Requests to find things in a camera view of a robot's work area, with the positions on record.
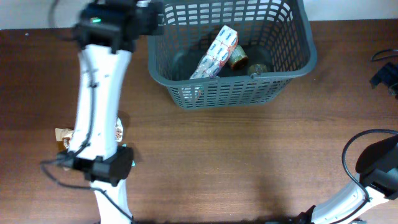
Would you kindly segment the silver tin can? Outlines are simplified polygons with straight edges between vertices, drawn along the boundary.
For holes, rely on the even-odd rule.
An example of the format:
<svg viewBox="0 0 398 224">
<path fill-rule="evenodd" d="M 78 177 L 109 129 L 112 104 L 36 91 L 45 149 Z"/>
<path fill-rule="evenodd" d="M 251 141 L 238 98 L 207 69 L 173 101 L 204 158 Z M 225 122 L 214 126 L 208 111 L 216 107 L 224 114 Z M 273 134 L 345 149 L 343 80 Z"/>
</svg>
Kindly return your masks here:
<svg viewBox="0 0 398 224">
<path fill-rule="evenodd" d="M 258 76 L 258 75 L 261 75 L 261 74 L 267 73 L 267 72 L 269 72 L 268 67 L 265 64 L 261 64 L 261 63 L 251 65 L 248 68 L 249 76 Z"/>
</svg>

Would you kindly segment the teal wet wipes packet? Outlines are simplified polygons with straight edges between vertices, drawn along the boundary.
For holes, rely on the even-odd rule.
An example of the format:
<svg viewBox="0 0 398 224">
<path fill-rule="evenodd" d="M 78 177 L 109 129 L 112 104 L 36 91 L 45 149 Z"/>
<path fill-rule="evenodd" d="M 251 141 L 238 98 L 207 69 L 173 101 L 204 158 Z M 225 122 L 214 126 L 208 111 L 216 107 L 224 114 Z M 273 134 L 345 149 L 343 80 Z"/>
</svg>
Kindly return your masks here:
<svg viewBox="0 0 398 224">
<path fill-rule="evenodd" d="M 134 167 L 135 165 L 136 165 L 135 161 L 132 160 L 131 167 Z"/>
</svg>

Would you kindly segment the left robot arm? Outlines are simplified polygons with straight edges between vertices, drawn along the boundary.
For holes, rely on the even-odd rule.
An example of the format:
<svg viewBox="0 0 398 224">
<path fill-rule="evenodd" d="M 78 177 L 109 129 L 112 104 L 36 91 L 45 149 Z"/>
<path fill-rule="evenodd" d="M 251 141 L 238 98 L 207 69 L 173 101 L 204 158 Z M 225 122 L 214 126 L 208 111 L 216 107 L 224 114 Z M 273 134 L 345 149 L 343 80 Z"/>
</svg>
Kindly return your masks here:
<svg viewBox="0 0 398 224">
<path fill-rule="evenodd" d="M 96 196 L 101 223 L 132 223 L 126 179 L 134 152 L 116 141 L 121 88 L 136 40 L 161 35 L 161 1 L 93 1 L 80 12 L 73 30 L 79 46 L 80 87 L 70 146 L 40 163 L 83 173 Z"/>
</svg>

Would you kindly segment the Kleenex tissue multipack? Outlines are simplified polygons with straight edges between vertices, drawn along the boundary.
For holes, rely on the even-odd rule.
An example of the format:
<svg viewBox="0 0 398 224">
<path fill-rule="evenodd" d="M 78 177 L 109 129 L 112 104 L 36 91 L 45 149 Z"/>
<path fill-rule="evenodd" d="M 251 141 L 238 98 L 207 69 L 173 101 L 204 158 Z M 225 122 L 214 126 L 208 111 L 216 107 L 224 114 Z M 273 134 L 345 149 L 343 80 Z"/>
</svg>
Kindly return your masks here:
<svg viewBox="0 0 398 224">
<path fill-rule="evenodd" d="M 227 63 L 237 44 L 238 32 L 224 25 L 200 59 L 190 79 L 219 78 L 218 74 Z"/>
</svg>

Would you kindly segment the green lid glass jar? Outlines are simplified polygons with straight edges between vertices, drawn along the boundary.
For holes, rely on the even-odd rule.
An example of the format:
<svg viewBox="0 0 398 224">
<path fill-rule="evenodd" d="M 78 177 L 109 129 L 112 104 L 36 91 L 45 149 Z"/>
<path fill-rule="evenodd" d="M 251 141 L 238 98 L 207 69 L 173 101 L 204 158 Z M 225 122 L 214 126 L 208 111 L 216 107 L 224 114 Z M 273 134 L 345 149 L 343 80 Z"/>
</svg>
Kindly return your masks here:
<svg viewBox="0 0 398 224">
<path fill-rule="evenodd" d="M 228 59 L 228 65 L 232 70 L 240 70 L 248 64 L 248 56 L 244 49 L 237 45 Z"/>
</svg>

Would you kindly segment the beige snack bag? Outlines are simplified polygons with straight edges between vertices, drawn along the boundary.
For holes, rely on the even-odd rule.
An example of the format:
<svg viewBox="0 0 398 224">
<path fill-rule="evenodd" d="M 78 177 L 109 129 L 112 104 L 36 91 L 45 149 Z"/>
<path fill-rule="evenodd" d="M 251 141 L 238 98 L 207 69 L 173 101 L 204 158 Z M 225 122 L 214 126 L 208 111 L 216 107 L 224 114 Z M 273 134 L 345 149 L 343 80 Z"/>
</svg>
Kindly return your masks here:
<svg viewBox="0 0 398 224">
<path fill-rule="evenodd" d="M 55 139 L 57 142 L 58 151 L 68 150 L 70 147 L 70 140 L 73 137 L 74 130 L 55 128 Z M 115 124 L 116 142 L 123 140 L 124 127 L 119 116 L 116 117 Z"/>
</svg>

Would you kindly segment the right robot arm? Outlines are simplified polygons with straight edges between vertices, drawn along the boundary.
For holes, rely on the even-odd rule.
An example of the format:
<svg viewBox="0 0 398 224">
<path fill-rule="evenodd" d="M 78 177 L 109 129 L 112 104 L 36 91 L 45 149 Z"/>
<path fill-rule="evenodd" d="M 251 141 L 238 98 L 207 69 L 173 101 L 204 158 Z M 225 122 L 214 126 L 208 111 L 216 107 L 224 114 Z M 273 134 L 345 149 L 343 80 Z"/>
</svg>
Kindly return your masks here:
<svg viewBox="0 0 398 224">
<path fill-rule="evenodd" d="M 346 164 L 348 148 L 355 140 L 368 134 L 390 134 L 366 147 L 358 157 L 356 173 L 352 174 Z M 354 223 L 354 220 L 371 208 L 397 199 L 397 131 L 369 129 L 353 136 L 344 146 L 341 162 L 351 179 L 329 200 L 310 207 L 290 223 Z"/>
</svg>

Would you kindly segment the grey plastic shopping basket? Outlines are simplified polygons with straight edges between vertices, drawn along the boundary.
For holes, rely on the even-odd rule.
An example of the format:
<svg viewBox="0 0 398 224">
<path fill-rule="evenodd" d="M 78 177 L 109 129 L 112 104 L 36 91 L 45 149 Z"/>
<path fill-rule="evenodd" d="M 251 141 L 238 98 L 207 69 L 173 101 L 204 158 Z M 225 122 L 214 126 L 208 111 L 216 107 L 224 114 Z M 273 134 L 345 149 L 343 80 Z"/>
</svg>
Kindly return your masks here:
<svg viewBox="0 0 398 224">
<path fill-rule="evenodd" d="M 166 1 L 162 26 L 149 71 L 188 110 L 267 103 L 317 62 L 302 0 Z"/>
</svg>

